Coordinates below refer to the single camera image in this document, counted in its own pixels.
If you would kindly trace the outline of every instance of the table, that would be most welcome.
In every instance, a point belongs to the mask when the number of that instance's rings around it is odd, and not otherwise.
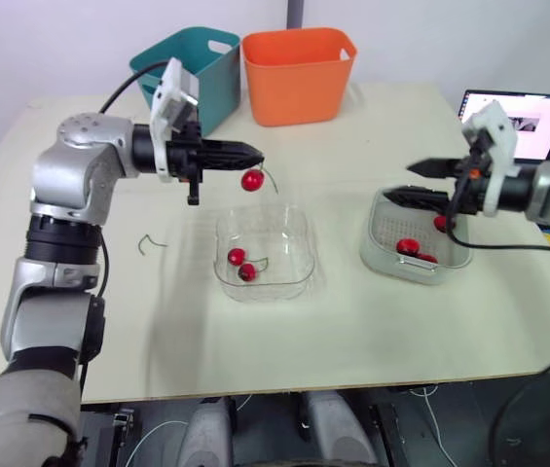
[[[103,96],[28,105],[0,144],[0,321],[14,260],[23,251],[30,170],[57,124]],[[128,94],[115,115],[147,121]],[[206,173],[202,206],[184,184],[155,176],[118,183],[104,228],[111,255],[106,332],[86,402],[316,389],[522,375],[550,362],[550,253],[476,251],[440,286],[376,274],[358,254],[380,187],[426,183],[405,166],[461,157],[459,122],[430,85],[350,85],[331,122],[265,128],[246,97],[211,135],[264,151],[279,185],[249,194],[237,173]],[[213,273],[213,226],[227,209],[292,202],[312,226],[317,268],[300,297],[264,304],[228,298]],[[470,219],[484,242],[543,243],[521,214]],[[136,249],[149,234],[168,248]],[[0,349],[0,372],[5,362]]]

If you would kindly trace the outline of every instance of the black wire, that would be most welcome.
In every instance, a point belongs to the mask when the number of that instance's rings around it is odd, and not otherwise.
[[[446,234],[454,243],[464,246],[467,248],[477,248],[481,250],[542,250],[550,251],[550,246],[546,245],[480,245],[476,243],[468,243],[466,241],[459,240],[454,235],[454,218],[458,212],[460,205],[460,198],[465,191],[466,186],[469,184],[469,170],[471,169],[472,162],[469,162],[468,165],[464,168],[462,175],[457,181],[457,188],[455,189],[454,195],[448,204],[448,209],[446,210]]]
[[[82,364],[82,371],[80,372],[80,394],[84,392],[84,384],[87,382],[87,373],[89,372],[89,363]]]
[[[535,382],[539,381],[542,377],[547,375],[550,372],[550,364],[545,367],[543,370],[535,374],[531,379],[526,381],[524,384],[519,387],[507,400],[503,403],[503,405],[499,408],[497,413],[495,414],[495,418],[493,420],[493,423],[491,424],[491,429],[489,430],[489,440],[488,440],[488,450],[489,450],[489,458],[491,459],[491,465],[493,467],[498,467],[501,465],[500,462],[496,459],[496,438],[497,438],[497,432],[499,431],[499,425],[506,414],[508,412],[508,409],[510,409],[523,395],[525,390],[530,386],[531,384],[534,384]]]
[[[126,90],[129,85],[131,85],[134,81],[136,81],[142,75],[150,72],[151,70],[159,68],[161,66],[166,66],[167,64],[168,64],[168,60],[152,63],[151,65],[131,75],[117,88],[117,90],[115,90],[112,93],[110,97],[108,97],[108,100],[106,100],[106,102],[104,102],[104,104],[101,106],[101,109],[99,109],[99,113],[104,114],[106,110],[108,110],[108,108],[122,94],[122,92]],[[99,298],[103,297],[103,293],[106,291],[106,286],[108,285],[108,276],[110,275],[110,256],[108,255],[108,247],[106,246],[106,241],[103,238],[103,234],[101,235],[101,251],[103,253],[103,278],[101,279],[101,286],[99,286],[99,292],[97,292],[97,296]],[[80,393],[84,391],[84,384],[87,380],[88,372],[89,372],[89,363],[82,364],[82,371],[80,372]]]
[[[168,65],[168,60],[165,61],[158,61],[156,63],[152,63],[149,66],[144,67],[142,70],[137,71],[133,75],[131,75],[129,78],[127,78],[118,88],[115,90],[110,97],[108,97],[108,100],[101,106],[101,109],[99,109],[100,114],[105,114],[106,110],[117,100],[117,97],[119,97],[124,90],[128,88],[129,85],[131,85],[134,81],[136,81],[138,78],[140,78],[142,75],[145,75],[149,73],[151,70],[155,70],[156,68],[160,68],[163,66]]]
[[[110,256],[108,255],[108,247],[106,246],[106,240],[101,235],[101,252],[103,253],[103,278],[101,279],[101,285],[99,286],[99,292],[97,296],[103,297],[103,293],[106,291],[106,285],[108,285],[108,276],[110,275]]]

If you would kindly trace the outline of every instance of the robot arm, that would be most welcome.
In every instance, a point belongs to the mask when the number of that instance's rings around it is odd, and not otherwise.
[[[198,89],[181,63],[172,60],[163,81],[151,126],[95,113],[71,117],[34,166],[25,252],[0,333],[8,362],[0,375],[0,466],[78,464],[77,367],[101,349],[104,301],[89,291],[117,180],[163,168],[165,178],[189,181],[188,202],[198,204],[205,169],[264,160],[244,143],[201,138]]]
[[[445,192],[421,187],[398,187],[385,196],[404,207],[441,214],[453,207],[486,216],[495,216],[498,209],[524,212],[528,220],[550,226],[550,162],[513,164],[515,130],[499,104],[493,102],[472,116],[462,132],[470,145],[468,157],[427,159],[408,167],[428,178],[457,178],[452,200]]]

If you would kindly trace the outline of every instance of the cherry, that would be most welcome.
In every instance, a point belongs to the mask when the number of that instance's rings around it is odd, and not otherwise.
[[[244,282],[255,280],[255,277],[257,277],[257,269],[250,263],[244,263],[238,269],[238,277]]]
[[[420,253],[418,255],[418,258],[424,261],[428,261],[430,263],[437,263],[437,264],[439,263],[437,259],[432,255],[426,255],[426,254]]]
[[[432,223],[434,224],[434,227],[437,231],[445,233],[448,225],[448,218],[446,216],[437,216],[434,218]],[[454,222],[454,219],[453,219],[452,228],[456,226],[457,226],[457,223]]]
[[[246,252],[241,248],[232,248],[227,254],[227,261],[234,266],[240,266],[244,263]]]
[[[248,192],[255,192],[264,185],[264,172],[256,168],[246,170],[242,175],[242,187]]]
[[[418,256],[420,243],[412,238],[402,238],[396,243],[395,249],[401,255]]]

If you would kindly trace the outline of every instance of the laptop screen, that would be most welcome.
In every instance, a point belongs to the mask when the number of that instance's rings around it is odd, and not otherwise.
[[[458,117],[465,122],[493,100],[517,130],[516,160],[544,161],[550,150],[550,95],[467,90]]]

